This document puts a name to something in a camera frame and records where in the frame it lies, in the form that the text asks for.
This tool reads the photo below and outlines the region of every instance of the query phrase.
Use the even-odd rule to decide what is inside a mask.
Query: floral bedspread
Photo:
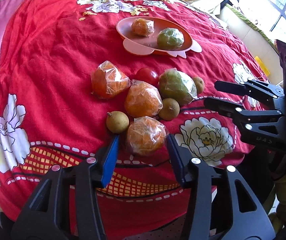
[[[124,50],[115,29],[125,17],[161,17],[183,26],[203,51],[187,58]],[[239,164],[251,146],[240,141],[231,119],[205,109],[215,96],[260,110],[250,97],[215,90],[214,82],[266,80],[244,44],[192,7],[167,0],[25,0],[9,21],[0,52],[0,206],[13,219],[48,169],[78,165],[111,139],[106,113],[123,111],[126,92],[110,100],[91,94],[91,73],[109,60],[131,79],[150,67],[200,76],[206,88],[163,122],[179,145],[209,165]],[[98,192],[109,239],[153,230],[183,215],[189,190],[176,182],[166,148],[151,157],[126,151],[124,138],[107,188]],[[75,231],[74,186],[71,230]]]

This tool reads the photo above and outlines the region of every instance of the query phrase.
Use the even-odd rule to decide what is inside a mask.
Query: orange plate
[[[138,36],[132,32],[131,25],[133,21],[137,18],[143,18],[146,20],[154,21],[154,29],[155,32],[148,36]],[[184,43],[181,47],[175,50],[162,50],[157,48],[157,36],[160,31],[166,28],[176,28],[184,36]],[[170,55],[176,57],[177,55],[186,58],[185,52],[188,50],[193,50],[195,52],[202,52],[201,46],[197,43],[197,41],[193,40],[190,34],[182,28],[180,25],[177,25],[174,22],[170,22],[168,20],[164,20],[161,18],[155,17],[128,17],[120,20],[116,24],[116,30],[124,39],[123,46],[124,48],[134,55],[145,56],[150,55],[152,53],[159,55]]]

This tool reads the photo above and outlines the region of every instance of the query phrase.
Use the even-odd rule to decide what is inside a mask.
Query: plastic wrap
[[[91,75],[93,93],[99,98],[113,98],[131,86],[130,79],[109,61],[103,62]]]
[[[151,117],[135,118],[127,130],[126,142],[130,152],[149,156],[161,148],[167,136],[164,124]]]
[[[138,18],[134,20],[131,28],[136,35],[149,36],[154,33],[154,22],[143,18]]]
[[[160,31],[157,36],[157,45],[159,49],[173,50],[181,47],[184,43],[184,36],[178,29],[166,28]]]
[[[132,80],[124,107],[134,118],[153,117],[163,108],[161,96],[156,87],[144,81]]]
[[[180,106],[187,105],[197,98],[193,79],[175,68],[166,70],[160,76],[159,91],[162,97],[173,98]]]

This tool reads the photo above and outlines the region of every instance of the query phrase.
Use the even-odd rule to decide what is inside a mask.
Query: plastic-wrapped green fruit
[[[157,45],[159,49],[176,49],[184,43],[184,36],[178,29],[166,28],[157,36]]]
[[[173,98],[180,106],[188,105],[197,98],[192,78],[175,68],[166,70],[159,81],[159,92],[163,98]]]

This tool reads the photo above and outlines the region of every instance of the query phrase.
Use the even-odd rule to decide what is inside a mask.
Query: tomato
[[[159,84],[159,75],[148,67],[141,68],[136,73],[134,79],[144,81],[155,87],[157,87]]]

